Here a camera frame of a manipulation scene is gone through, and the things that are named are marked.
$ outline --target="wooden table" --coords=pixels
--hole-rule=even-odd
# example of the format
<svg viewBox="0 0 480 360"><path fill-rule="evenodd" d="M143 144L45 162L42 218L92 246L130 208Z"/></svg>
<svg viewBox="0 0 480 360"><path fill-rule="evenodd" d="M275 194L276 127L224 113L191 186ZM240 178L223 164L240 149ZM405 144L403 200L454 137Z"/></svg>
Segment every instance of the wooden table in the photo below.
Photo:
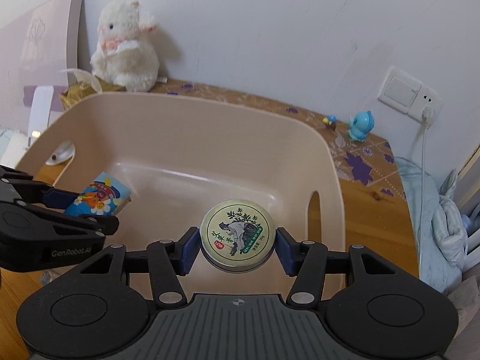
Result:
<svg viewBox="0 0 480 360"><path fill-rule="evenodd" d="M250 102L251 104L247 105L251 107L263 108L279 113L281 113L282 109L286 109L288 116L303 120L310 125L318 123L318 119L321 120L322 118L321 115L314 112L293 107L285 108L285 104L275 102L275 100L246 95L241 92L205 85L197 85L194 91L192 89L193 86L191 87L189 83L170 80L168 85L159 86L155 88L155 91L174 92L183 95L185 93L182 93L182 91L186 91L188 95L206 98L220 96L221 101L237 104L239 101ZM323 126L314 125L314 127L328 141L329 132L324 131ZM341 131L345 131L342 130L345 129L345 126L342 124L338 128ZM387 159L385 167L390 167L385 168L384 175L382 174L383 170L380 168L384 166L381 161L377 161L377 164L375 164L369 157L368 161L365 159L365 162L370 164L371 173L373 174L374 171L377 173L366 180L366 185L364 185L365 180L363 180L363 176L360 176L359 179L355 179L355 177L348 179L348 175L341 177L342 172L347 169L345 163L348 165L358 161L357 153L359 150L363 150L369 156L371 153L367 149L369 147L375 149L379 145L384 145L389 150L388 143L385 140L372 135L370 141L365 146L351 146L347 147L347 150L344 147L341 153L332 152L335 163L343 167L338 172L345 204L346 244L366 245L406 271L418 276L410 214L405 197L402 195L401 183L400 187L398 186L398 173L390 172L392 167L388 158L388 152L381 152ZM352 152L353 156L346 155L345 157L346 151L348 153ZM342 158L344 163L338 164L337 159ZM59 166L45 166L36 179L52 184L63 167L64 165L62 164ZM313 198L309 207L309 237L313 240L321 240L320 231L320 202L318 198ZM28 353L16 329L16 311L23 300L40 288L38 283L40 273L18 274L3 269L1 273L3 283L0 288L0 312L2 315L0 322L0 360L24 360L28 358Z"/></svg>

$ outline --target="cartoon character print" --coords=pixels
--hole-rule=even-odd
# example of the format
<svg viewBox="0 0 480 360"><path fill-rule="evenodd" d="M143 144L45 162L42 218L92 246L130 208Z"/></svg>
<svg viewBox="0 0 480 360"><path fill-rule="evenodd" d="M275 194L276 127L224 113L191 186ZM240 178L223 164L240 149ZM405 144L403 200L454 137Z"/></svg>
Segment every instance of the cartoon character print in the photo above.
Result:
<svg viewBox="0 0 480 360"><path fill-rule="evenodd" d="M90 206L92 214L105 215L111 210L112 202L115 204L120 193L111 185L111 181L105 178L105 182L94 181L90 184L93 191L84 192L75 199L75 204L85 202Z"/></svg>

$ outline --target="light switch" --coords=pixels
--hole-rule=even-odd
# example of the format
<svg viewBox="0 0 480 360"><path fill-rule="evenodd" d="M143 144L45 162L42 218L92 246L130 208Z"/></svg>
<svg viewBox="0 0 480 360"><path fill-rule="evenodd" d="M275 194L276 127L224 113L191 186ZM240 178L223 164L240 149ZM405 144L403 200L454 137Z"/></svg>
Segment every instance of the light switch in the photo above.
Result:
<svg viewBox="0 0 480 360"><path fill-rule="evenodd" d="M422 83L417 79L396 67L391 67L378 99L406 114L421 86Z"/></svg>
<svg viewBox="0 0 480 360"><path fill-rule="evenodd" d="M393 77L385 90L385 96L392 100L405 105L409 108L417 95L417 91L410 85L400 81L397 77Z"/></svg>

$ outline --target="small toy figure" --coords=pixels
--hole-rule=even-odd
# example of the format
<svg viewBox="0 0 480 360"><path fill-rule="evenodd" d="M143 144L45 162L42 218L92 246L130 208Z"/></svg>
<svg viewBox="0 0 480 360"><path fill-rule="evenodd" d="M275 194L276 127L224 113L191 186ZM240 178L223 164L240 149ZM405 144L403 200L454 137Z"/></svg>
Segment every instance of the small toy figure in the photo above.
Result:
<svg viewBox="0 0 480 360"><path fill-rule="evenodd" d="M90 61L92 73L128 91L152 89L160 62L147 35L156 28L154 18L141 10L138 1L109 3L98 21L97 51Z"/></svg>
<svg viewBox="0 0 480 360"><path fill-rule="evenodd" d="M322 119L322 122L326 125L328 130L335 131L337 128L337 117L334 115L328 115Z"/></svg>
<svg viewBox="0 0 480 360"><path fill-rule="evenodd" d="M349 121L349 136L353 140L365 142L368 133L374 128L375 121L371 111L359 112Z"/></svg>

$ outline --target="white cable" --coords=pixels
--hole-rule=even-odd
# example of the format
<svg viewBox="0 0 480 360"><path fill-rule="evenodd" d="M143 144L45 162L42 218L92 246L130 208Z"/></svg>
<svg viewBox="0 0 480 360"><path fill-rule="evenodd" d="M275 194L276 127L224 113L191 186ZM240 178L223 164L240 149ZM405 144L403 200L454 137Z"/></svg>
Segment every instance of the white cable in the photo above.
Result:
<svg viewBox="0 0 480 360"><path fill-rule="evenodd" d="M423 223L423 198L424 198L424 183L425 183L425 145L427 143L427 131L430 128L431 120L434 117L432 115L432 110L427 107L423 110L422 113L424 128L423 128L423 139L421 143L421 201L420 201L420 221L418 224L417 231L417 240L418 240L418 276L420 277L421 265L422 265L422 244L421 244L421 229Z"/></svg>

